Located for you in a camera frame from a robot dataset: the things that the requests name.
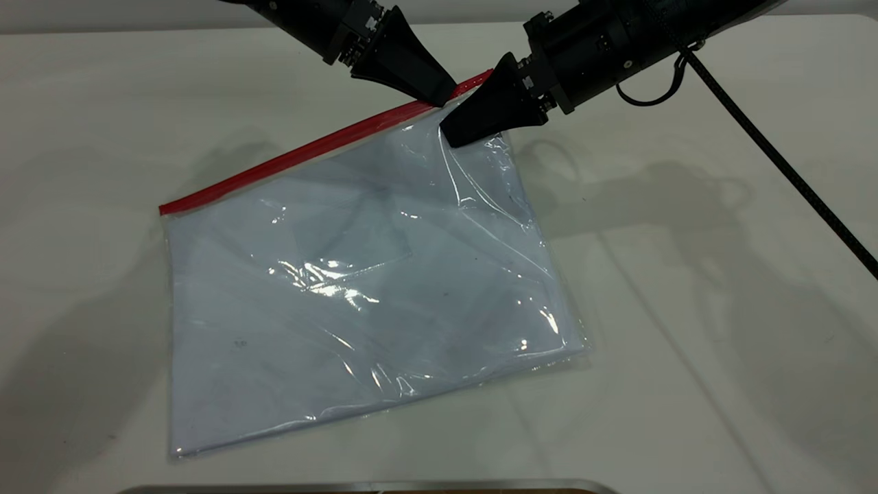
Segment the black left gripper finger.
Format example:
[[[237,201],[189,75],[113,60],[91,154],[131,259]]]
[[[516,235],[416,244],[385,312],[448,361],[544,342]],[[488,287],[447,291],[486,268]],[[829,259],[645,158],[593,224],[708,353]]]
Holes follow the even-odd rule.
[[[383,14],[351,66],[351,76],[437,108],[445,106],[457,88],[454,78],[421,44],[398,6]]]

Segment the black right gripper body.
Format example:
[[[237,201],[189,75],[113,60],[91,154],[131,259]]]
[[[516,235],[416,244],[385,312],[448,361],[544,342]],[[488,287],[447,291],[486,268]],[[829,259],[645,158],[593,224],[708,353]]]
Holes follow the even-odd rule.
[[[543,109],[566,115],[677,51],[643,1],[580,1],[536,14],[524,30],[524,84]]]

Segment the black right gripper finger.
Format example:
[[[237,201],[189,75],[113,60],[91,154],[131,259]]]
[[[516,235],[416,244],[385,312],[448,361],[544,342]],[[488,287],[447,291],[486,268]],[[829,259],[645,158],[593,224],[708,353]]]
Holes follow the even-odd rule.
[[[530,93],[518,60],[508,52],[486,81],[442,120],[440,128],[449,146],[458,149],[499,132],[547,122],[545,107]]]

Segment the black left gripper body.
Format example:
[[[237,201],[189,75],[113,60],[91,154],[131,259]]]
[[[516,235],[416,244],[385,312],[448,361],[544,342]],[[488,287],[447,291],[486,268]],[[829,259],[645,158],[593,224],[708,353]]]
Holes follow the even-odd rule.
[[[323,62],[353,67],[370,59],[388,14],[377,1],[289,1],[288,32]]]

